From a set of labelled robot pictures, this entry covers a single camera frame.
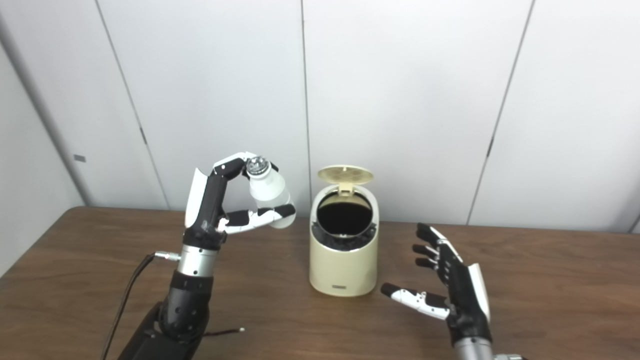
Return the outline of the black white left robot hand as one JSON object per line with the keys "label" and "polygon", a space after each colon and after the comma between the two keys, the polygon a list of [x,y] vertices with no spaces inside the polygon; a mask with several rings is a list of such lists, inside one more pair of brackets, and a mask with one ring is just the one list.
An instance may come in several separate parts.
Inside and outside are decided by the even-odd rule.
{"label": "black white left robot hand", "polygon": [[[226,211],[227,185],[242,176],[249,180],[249,194],[256,209]],[[218,250],[227,235],[270,226],[290,226],[297,209],[279,168],[261,155],[238,152],[214,164],[210,174],[196,169],[187,199],[182,243]]]}

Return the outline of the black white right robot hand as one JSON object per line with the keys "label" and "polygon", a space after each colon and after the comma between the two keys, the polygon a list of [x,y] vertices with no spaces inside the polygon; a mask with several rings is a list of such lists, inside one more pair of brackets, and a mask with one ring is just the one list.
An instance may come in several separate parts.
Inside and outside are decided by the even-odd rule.
{"label": "black white right robot hand", "polygon": [[414,263],[435,272],[448,291],[447,296],[384,283],[384,296],[423,315],[446,322],[451,344],[466,338],[493,342],[490,330],[489,295],[478,263],[466,264],[454,245],[435,227],[419,222],[416,237],[425,244],[413,244],[421,255]]}

